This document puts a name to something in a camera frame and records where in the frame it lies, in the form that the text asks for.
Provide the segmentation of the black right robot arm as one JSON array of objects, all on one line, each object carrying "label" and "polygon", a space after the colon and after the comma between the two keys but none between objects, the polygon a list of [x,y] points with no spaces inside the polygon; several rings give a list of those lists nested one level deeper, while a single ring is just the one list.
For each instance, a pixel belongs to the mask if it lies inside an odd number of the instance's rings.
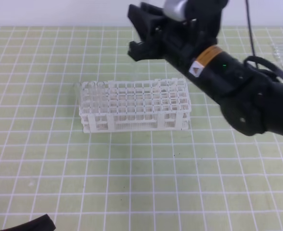
[{"label": "black right robot arm", "polygon": [[283,136],[283,70],[252,55],[238,61],[218,46],[225,0],[167,0],[163,7],[130,4],[127,17],[140,42],[134,61],[165,60],[215,101],[226,121],[253,136]]}]

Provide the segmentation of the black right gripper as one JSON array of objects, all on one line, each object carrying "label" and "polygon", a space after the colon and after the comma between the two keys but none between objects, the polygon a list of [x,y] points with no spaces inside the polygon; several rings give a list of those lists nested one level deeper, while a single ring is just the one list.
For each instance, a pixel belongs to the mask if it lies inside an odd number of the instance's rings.
[{"label": "black right gripper", "polygon": [[[186,20],[178,22],[166,17],[163,9],[142,1],[130,4],[128,19],[136,28],[140,43],[139,59],[164,59],[183,72],[191,61],[208,47],[217,44],[226,0],[188,0]],[[128,55],[134,60],[134,41],[129,43]]]}]

